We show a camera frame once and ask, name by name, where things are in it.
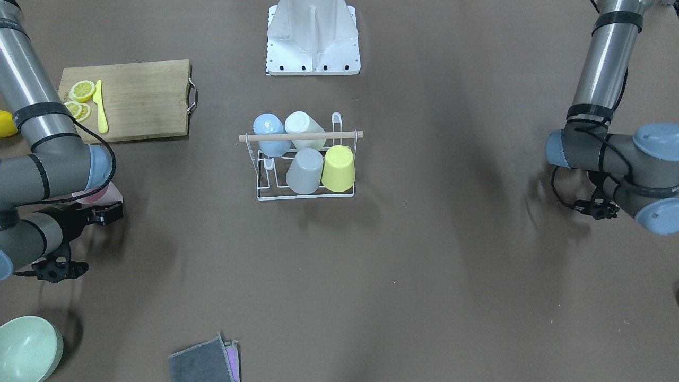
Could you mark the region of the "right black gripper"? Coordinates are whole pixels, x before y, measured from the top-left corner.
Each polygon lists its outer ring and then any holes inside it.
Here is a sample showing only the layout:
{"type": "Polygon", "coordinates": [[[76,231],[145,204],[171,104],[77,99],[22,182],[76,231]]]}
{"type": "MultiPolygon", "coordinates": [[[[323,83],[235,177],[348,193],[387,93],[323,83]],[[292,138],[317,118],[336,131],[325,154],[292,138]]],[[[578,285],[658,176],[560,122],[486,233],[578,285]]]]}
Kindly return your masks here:
{"type": "Polygon", "coordinates": [[[121,220],[124,217],[124,203],[115,202],[104,206],[84,206],[80,203],[54,205],[50,208],[50,217],[58,223],[63,242],[71,242],[88,225],[106,227],[121,220]]]}

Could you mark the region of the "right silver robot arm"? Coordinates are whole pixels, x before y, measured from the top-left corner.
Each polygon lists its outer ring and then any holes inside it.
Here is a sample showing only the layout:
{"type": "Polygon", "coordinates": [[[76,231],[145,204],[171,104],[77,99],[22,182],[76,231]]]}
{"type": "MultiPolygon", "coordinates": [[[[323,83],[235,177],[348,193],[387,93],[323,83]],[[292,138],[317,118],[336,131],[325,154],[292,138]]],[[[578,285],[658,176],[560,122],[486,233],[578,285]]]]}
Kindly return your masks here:
{"type": "Polygon", "coordinates": [[[87,225],[122,217],[122,203],[82,206],[116,173],[109,143],[87,145],[82,124],[61,102],[23,27],[15,1],[2,1],[2,97],[31,152],[2,159],[2,280],[34,276],[58,283],[82,276],[88,265],[71,259],[70,243],[87,225]]]}

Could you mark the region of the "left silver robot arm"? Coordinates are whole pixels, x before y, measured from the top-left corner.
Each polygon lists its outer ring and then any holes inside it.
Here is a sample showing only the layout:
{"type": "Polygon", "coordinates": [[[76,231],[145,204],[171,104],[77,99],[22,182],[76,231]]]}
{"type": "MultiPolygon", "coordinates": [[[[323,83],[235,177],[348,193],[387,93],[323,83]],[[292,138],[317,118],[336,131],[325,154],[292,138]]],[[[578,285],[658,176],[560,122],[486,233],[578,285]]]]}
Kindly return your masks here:
{"type": "Polygon", "coordinates": [[[675,123],[640,126],[633,134],[613,134],[629,63],[643,16],[654,1],[594,2],[597,19],[565,126],[546,140],[546,161],[555,170],[577,169],[594,185],[590,198],[565,202],[555,179],[551,189],[572,211],[596,220],[619,211],[656,235],[678,231],[678,130],[675,123]]]}

